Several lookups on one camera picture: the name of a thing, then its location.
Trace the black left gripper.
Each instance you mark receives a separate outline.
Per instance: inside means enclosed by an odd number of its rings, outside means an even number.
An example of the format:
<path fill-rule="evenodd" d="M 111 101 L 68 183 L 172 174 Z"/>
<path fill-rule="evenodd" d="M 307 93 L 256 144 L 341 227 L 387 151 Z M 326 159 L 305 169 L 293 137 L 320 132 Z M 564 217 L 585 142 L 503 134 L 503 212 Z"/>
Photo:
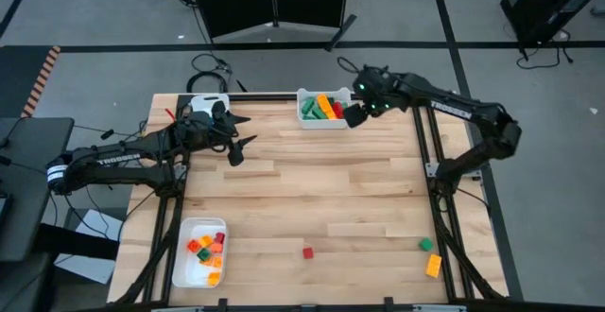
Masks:
<path fill-rule="evenodd" d="M 209 112 L 190 112 L 181 121 L 181 143 L 188 151 L 211 149 L 215 152 L 228 150 L 231 166 L 244 161 L 243 149 L 256 135 L 234 141 L 238 136 L 235 125 L 250 121 L 249 117 L 229 113 L 223 101 L 215 102 Z"/>

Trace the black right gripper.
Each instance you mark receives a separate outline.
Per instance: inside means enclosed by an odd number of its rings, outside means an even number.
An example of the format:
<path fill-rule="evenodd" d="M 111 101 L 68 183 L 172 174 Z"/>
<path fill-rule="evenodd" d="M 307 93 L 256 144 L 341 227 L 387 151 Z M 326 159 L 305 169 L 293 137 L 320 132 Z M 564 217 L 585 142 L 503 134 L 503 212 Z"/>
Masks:
<path fill-rule="evenodd" d="M 349 128 L 363 124 L 369 115 L 382 115 L 392 109 L 403 108 L 403 98 L 395 89 L 397 77 L 389 71 L 365 65 L 353 83 L 355 94 L 362 104 L 355 103 L 343 110 Z"/>

